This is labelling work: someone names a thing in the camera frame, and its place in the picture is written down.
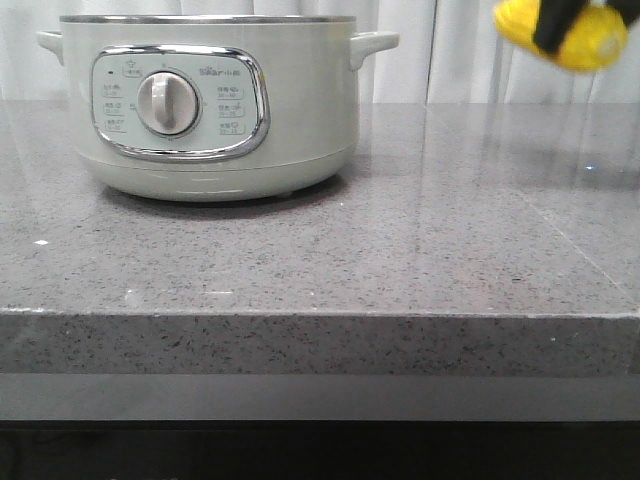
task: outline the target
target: speckled granite countertop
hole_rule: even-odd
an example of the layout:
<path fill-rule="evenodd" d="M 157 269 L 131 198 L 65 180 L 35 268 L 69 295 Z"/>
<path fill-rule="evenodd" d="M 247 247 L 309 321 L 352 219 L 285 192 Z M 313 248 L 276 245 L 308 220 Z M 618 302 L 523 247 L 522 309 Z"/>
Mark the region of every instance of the speckled granite countertop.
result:
<path fill-rule="evenodd" d="M 363 106 L 336 177 L 187 205 L 0 103 L 0 371 L 640 373 L 639 112 Z"/>

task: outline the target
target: yellow toy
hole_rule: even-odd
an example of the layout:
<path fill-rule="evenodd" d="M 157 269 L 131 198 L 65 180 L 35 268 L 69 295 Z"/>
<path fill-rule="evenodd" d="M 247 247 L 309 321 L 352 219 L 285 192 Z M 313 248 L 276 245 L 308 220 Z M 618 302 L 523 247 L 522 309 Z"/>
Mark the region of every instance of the yellow toy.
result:
<path fill-rule="evenodd" d="M 494 10 L 506 39 L 575 72 L 615 63 L 627 44 L 627 27 L 640 16 L 640 0 L 505 0 Z"/>

